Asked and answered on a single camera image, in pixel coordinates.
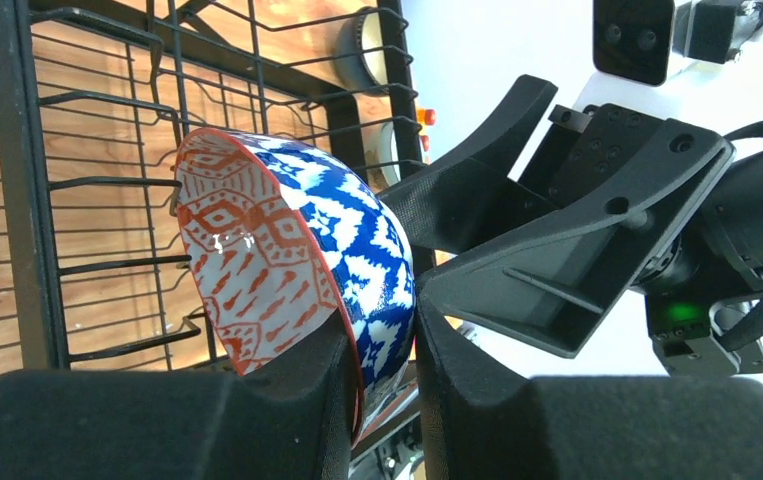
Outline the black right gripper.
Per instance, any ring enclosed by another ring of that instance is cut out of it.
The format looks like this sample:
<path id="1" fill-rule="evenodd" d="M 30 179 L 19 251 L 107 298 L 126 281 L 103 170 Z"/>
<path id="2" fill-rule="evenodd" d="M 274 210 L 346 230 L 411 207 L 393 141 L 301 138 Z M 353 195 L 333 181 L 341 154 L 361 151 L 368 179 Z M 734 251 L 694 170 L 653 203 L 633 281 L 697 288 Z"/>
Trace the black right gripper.
<path id="1" fill-rule="evenodd" d="M 763 121 L 726 136 L 557 106 L 525 177 L 555 210 L 428 273 L 419 315 L 572 358 L 627 291 L 674 376 L 763 373 Z"/>

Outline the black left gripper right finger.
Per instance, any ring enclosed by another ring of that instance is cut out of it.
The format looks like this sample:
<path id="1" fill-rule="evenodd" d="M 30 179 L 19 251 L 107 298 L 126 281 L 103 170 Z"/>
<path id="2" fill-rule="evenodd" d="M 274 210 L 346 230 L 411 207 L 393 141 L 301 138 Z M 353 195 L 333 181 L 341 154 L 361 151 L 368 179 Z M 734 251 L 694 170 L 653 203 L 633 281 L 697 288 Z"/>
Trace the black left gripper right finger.
<path id="1" fill-rule="evenodd" d="M 763 385 L 741 378 L 526 379 L 417 302 L 431 479 L 763 479 Z"/>

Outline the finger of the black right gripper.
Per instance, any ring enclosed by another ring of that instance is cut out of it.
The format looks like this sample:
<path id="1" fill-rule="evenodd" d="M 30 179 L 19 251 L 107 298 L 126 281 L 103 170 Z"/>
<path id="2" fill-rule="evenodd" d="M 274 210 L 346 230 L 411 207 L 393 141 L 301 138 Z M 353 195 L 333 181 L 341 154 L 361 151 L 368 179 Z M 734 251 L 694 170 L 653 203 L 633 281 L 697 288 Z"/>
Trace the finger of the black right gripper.
<path id="1" fill-rule="evenodd" d="M 520 76 L 465 140 L 381 193 L 411 245 L 462 253 L 558 208 L 509 177 L 557 91 Z"/>

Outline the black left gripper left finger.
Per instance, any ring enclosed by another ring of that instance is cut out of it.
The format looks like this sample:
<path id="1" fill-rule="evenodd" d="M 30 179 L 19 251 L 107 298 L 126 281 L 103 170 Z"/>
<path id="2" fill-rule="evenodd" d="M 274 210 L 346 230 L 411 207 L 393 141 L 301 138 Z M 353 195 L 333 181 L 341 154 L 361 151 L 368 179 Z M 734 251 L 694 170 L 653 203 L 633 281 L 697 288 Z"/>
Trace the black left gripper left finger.
<path id="1" fill-rule="evenodd" d="M 342 318 L 257 371 L 19 370 L 0 479 L 343 479 L 356 374 Z"/>

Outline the blue diamond pattern bowl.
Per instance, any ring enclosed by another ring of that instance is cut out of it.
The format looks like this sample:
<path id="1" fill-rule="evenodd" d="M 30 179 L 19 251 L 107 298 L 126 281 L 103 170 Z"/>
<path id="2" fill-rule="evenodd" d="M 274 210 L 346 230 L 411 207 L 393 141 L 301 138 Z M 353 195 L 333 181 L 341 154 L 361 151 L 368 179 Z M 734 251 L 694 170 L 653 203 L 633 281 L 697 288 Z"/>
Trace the blue diamond pattern bowl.
<path id="1" fill-rule="evenodd" d="M 338 314 L 356 362 L 359 439 L 414 337 L 413 256 L 399 219 L 343 162 L 292 138 L 199 128 L 174 173 L 189 267 L 235 371 L 262 368 Z"/>

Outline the dark blue glazed bowl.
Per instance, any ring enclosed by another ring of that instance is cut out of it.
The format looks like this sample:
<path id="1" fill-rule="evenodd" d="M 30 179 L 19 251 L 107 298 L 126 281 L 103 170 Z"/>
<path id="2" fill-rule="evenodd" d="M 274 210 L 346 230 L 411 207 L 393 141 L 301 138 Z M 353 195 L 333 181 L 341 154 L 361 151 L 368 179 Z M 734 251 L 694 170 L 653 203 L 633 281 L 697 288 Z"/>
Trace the dark blue glazed bowl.
<path id="1" fill-rule="evenodd" d="M 365 95 L 388 94 L 385 52 L 380 28 L 380 13 L 362 7 L 341 26 L 334 44 L 335 72 L 348 90 Z"/>

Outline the black wire dish rack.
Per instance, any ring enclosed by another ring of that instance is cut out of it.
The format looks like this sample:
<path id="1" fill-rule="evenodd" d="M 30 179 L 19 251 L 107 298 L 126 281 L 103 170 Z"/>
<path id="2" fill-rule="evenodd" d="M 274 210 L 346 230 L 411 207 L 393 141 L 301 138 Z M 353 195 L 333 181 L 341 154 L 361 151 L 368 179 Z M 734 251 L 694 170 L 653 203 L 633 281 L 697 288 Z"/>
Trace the black wire dish rack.
<path id="1" fill-rule="evenodd" d="M 198 127 L 293 137 L 374 189 L 364 148 L 412 93 L 336 74 L 340 28 L 397 1 L 0 1 L 0 377 L 227 369 L 170 212 Z"/>

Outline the pale green ribbed bowl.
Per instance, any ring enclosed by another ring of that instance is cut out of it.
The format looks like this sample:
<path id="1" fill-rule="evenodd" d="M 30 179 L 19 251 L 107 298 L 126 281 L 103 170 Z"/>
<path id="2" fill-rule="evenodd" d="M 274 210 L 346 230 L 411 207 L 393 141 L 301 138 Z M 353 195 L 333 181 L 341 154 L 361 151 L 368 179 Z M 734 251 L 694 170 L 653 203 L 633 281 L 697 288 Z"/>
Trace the pale green ribbed bowl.
<path id="1" fill-rule="evenodd" d="M 395 139 L 395 125 L 386 122 L 380 129 L 376 141 L 376 157 L 380 164 L 380 172 L 388 186 L 392 186 L 401 180 L 400 166 L 398 164 L 398 150 Z"/>

